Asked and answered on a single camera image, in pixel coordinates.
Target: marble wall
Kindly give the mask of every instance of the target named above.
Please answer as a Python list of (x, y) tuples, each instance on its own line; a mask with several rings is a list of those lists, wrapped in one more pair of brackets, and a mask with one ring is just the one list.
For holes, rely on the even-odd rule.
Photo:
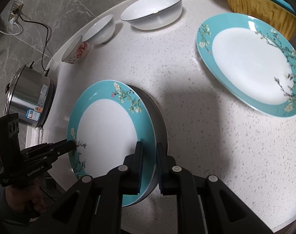
[[(17, 32), (16, 26), (8, 23), (10, 1), (0, 15), (0, 29)], [(51, 29), (44, 66), (54, 53), (81, 27), (89, 21), (125, 0), (19, 0), (24, 3), (22, 17), (48, 25)], [(41, 52), (44, 48), (46, 30), (43, 26), (24, 23), (23, 33), (6, 36), (0, 33), (0, 117), (6, 103), (5, 86), (19, 67), (35, 61), (34, 68), (41, 71)], [(20, 142), (24, 147), (26, 126), (20, 126)]]

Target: human hand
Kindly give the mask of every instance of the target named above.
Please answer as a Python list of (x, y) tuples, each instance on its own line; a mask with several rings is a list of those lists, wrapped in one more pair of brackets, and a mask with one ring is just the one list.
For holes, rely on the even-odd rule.
[(5, 188), (5, 197), (8, 206), (17, 213), (24, 213), (26, 203), (32, 201), (34, 204), (34, 210), (39, 213), (43, 213), (46, 210), (46, 206), (43, 200), (43, 195), (40, 190), (40, 181), (35, 178), (33, 185), (18, 189), (13, 186)]

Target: stacked plates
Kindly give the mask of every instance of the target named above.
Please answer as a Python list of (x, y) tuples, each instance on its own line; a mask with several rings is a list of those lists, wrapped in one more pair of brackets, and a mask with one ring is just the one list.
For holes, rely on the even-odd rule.
[(95, 83), (77, 100), (68, 127), (68, 140), (77, 144), (69, 153), (77, 178), (106, 175), (134, 153), (137, 141), (144, 143), (141, 190), (124, 195), (123, 206), (141, 201), (155, 188), (156, 142), (167, 144), (160, 111), (146, 93), (136, 90), (114, 80)]

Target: white plate center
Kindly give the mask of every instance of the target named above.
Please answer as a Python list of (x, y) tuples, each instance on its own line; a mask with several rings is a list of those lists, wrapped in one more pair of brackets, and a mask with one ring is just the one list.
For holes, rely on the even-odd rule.
[(244, 28), (223, 30), (214, 38), (212, 52), (222, 73), (249, 97), (269, 105), (288, 100), (274, 77), (290, 93), (293, 81), (285, 75), (292, 73), (291, 68), (280, 49), (267, 44), (260, 34)]
[(127, 111), (110, 99), (92, 103), (83, 113), (77, 129), (80, 161), (93, 177), (106, 175), (123, 164), (125, 156), (135, 152), (137, 135)]

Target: flower pattern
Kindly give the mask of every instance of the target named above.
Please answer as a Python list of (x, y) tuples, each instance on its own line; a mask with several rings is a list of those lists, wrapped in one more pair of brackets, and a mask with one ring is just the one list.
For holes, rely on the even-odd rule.
[(85, 169), (86, 161), (85, 160), (83, 160), (83, 161), (80, 160), (80, 155), (82, 153), (79, 152), (77, 150), (77, 148), (78, 147), (86, 148), (86, 144), (82, 144), (80, 142), (77, 142), (76, 133), (77, 133), (77, 131), (75, 131), (74, 128), (71, 128), (71, 136), (73, 138), (73, 141), (75, 141), (76, 149), (69, 152), (69, 157), (74, 160), (74, 165), (72, 165), (72, 167), (73, 167), (72, 169), (73, 169), (74, 174), (76, 175), (76, 178), (80, 179), (81, 177), (83, 177), (83, 175), (80, 175), (78, 173)]
[(81, 58), (86, 50), (87, 50), (87, 43), (83, 42), (76, 49), (76, 57)]
[(286, 60), (290, 68), (293, 69), (293, 73), (283, 75), (286, 80), (293, 81), (293, 86), (288, 86), (291, 93), (285, 91), (285, 89), (280, 84), (279, 78), (274, 77), (274, 80), (280, 86), (280, 89), (283, 91), (284, 95), (288, 97), (288, 104), (283, 105), (284, 110), (286, 112), (290, 112), (293, 110), (294, 106), (296, 106), (296, 51), (294, 50), (294, 48), (290, 50), (288, 47), (283, 47), (279, 39), (278, 33), (274, 29), (271, 29), (270, 32), (272, 33), (272, 36), (269, 36), (269, 34), (264, 35), (261, 31), (257, 31), (255, 33), (260, 34), (261, 39), (266, 40), (267, 44), (279, 48), (283, 55), (286, 57)]
[(129, 110), (132, 113), (141, 113), (141, 107), (140, 107), (140, 99), (138, 101), (136, 101), (135, 99), (132, 99), (131, 95), (134, 94), (134, 92), (132, 90), (129, 91), (124, 91), (117, 82), (113, 83), (114, 88), (116, 89), (116, 91), (111, 93), (111, 97), (115, 97), (116, 95), (119, 96), (119, 100), (121, 101), (121, 103), (124, 103), (124, 100), (127, 99), (129, 100), (132, 104), (129, 108)]
[(203, 25), (202, 27), (199, 28), (199, 32), (201, 35), (201, 41), (199, 42), (199, 46), (201, 48), (205, 48), (209, 54), (210, 51), (208, 50), (208, 45), (210, 44), (209, 41), (207, 41), (207, 36), (211, 37), (211, 32), (210, 32), (210, 28), (208, 25)]

